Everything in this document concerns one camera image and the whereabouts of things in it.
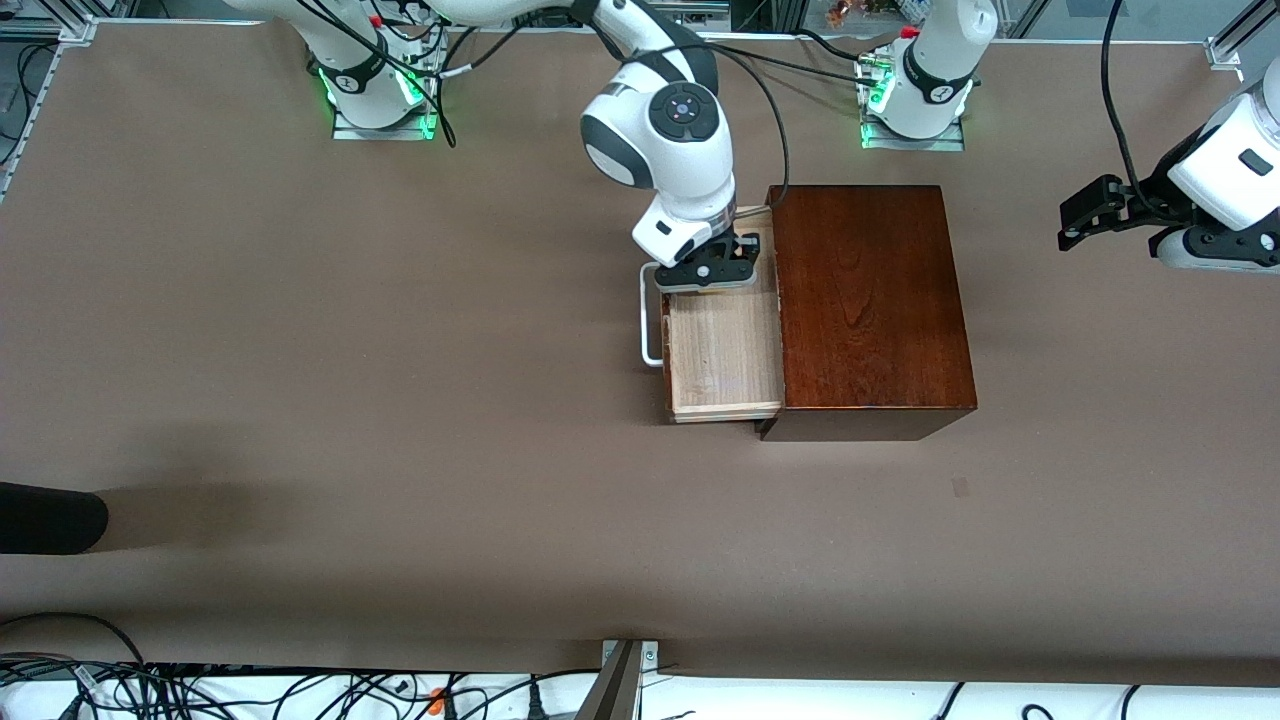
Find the white surface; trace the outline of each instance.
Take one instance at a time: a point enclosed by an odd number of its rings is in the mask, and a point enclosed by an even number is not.
[[[1238,95],[1213,119],[1217,131],[1187,159],[1174,165],[1169,178],[1193,202],[1222,224],[1243,231],[1262,220],[1280,204],[1280,172],[1258,176],[1240,160],[1252,150],[1272,168],[1280,168],[1280,138],[1271,138],[1260,117],[1260,97]]]
[[[526,675],[475,675],[458,687],[483,687],[497,692],[526,679]],[[543,705],[549,715],[573,712],[586,697],[594,675],[544,680]],[[219,700],[270,700],[297,678],[233,678],[202,680],[197,688]],[[420,694],[444,684],[444,675],[419,675]],[[348,685],[334,678],[285,702],[282,720],[315,719]],[[812,720],[928,720],[951,689],[950,683],[859,683],[805,680],[731,680],[648,675],[640,720],[666,720],[694,711],[692,720],[746,720],[751,717],[803,717]],[[956,698],[950,720],[1018,720],[1021,707],[1038,703],[1056,720],[1115,720],[1120,716],[1124,685],[968,684]],[[67,682],[35,682],[0,691],[0,710],[6,720],[54,720],[74,696]],[[479,693],[458,698],[458,714],[475,707]],[[517,691],[490,708],[490,720],[524,720],[529,707],[526,691]],[[404,714],[407,703],[399,703]],[[416,706],[410,717],[416,715]],[[274,706],[229,708],[233,717],[268,720]],[[334,717],[330,711],[326,717]],[[90,717],[86,710],[83,717]],[[124,720],[127,714],[101,712],[102,720]],[[365,701],[352,710],[351,720],[393,720],[396,714],[380,702]],[[1280,717],[1280,689],[1143,687],[1129,707],[1130,720],[1274,720]]]
[[[933,13],[915,40],[915,61],[920,69],[937,78],[954,81],[973,72],[996,37],[996,9],[989,0],[937,0]],[[873,110],[893,132],[924,140],[946,132],[964,108],[973,88],[966,85],[942,104],[929,102],[924,91],[913,85],[905,70],[906,40],[893,42],[893,88],[884,97],[883,110]],[[951,88],[940,100],[952,94]]]

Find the light wood panel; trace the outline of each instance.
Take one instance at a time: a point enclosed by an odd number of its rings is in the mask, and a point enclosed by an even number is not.
[[[760,234],[755,283],[663,297],[663,357],[677,423],[763,420],[782,407],[773,214],[735,227],[739,234]]]

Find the metal drawer handle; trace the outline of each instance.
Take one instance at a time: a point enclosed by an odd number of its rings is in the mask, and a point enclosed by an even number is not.
[[[662,357],[649,355],[649,282],[645,279],[645,274],[660,266],[662,263],[640,265],[640,359],[650,368],[662,368]]]

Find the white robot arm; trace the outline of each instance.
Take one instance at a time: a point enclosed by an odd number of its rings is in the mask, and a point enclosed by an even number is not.
[[[396,68],[370,50],[385,36],[357,0],[229,0],[293,24],[320,60],[334,101],[364,127],[385,127],[413,105]],[[627,55],[622,68],[581,117],[588,156],[604,174],[655,197],[632,238],[664,268],[667,292],[754,281],[758,238],[733,233],[736,195],[728,123],[716,99],[716,59],[690,29],[641,0],[428,0],[442,17],[493,26],[547,8],[570,8],[579,22],[608,36]],[[364,41],[324,17],[337,15]]]
[[[384,128],[422,104],[385,55],[402,55],[399,40],[378,32],[358,0],[224,0],[232,8],[274,15],[293,26],[320,63],[334,105],[352,124]],[[364,42],[347,35],[344,24]]]
[[[1151,256],[1172,268],[1280,274],[1280,58],[1139,183],[1102,176],[1061,206],[1059,249],[1164,225]]]
[[[991,0],[934,0],[919,36],[890,45],[893,81],[868,110],[902,137],[942,135],[964,111],[998,24]]]
[[[429,3],[449,20],[467,26],[570,5],[568,0]],[[710,50],[699,47],[701,41],[694,32],[640,0],[577,0],[570,12],[612,38],[626,55],[641,58],[618,69],[582,113],[580,129],[586,154],[600,172],[628,187],[657,192],[631,237],[673,268],[708,241],[732,232],[733,146],[716,99],[716,59]],[[669,47],[676,50],[662,53]],[[721,269],[708,268],[703,278],[708,286],[736,284],[751,277],[750,272],[737,277],[723,268],[732,277],[718,281]]]

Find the wooden cabinet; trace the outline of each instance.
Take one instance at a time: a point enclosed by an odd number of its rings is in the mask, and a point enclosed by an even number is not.
[[[977,409],[940,188],[799,186],[751,220],[739,232],[762,234],[754,286],[663,301],[677,423],[904,441]]]

